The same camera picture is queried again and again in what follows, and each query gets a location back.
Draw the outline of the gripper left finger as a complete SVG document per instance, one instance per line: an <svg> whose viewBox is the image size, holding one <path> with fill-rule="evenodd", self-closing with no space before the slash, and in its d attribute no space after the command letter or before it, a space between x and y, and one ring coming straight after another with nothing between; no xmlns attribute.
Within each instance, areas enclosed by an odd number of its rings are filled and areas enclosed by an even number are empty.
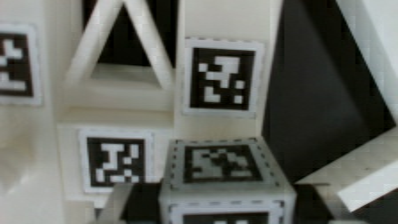
<svg viewBox="0 0 398 224"><path fill-rule="evenodd" d="M160 184L117 184L94 224L161 224Z"/></svg>

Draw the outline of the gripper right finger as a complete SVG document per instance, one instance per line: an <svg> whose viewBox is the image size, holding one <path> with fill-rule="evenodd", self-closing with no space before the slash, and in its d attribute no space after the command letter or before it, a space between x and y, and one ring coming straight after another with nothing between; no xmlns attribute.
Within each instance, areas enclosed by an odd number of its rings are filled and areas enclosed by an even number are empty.
<svg viewBox="0 0 398 224"><path fill-rule="evenodd" d="M327 207L316 188L297 185L293 224L368 224L355 218L339 218Z"/></svg>

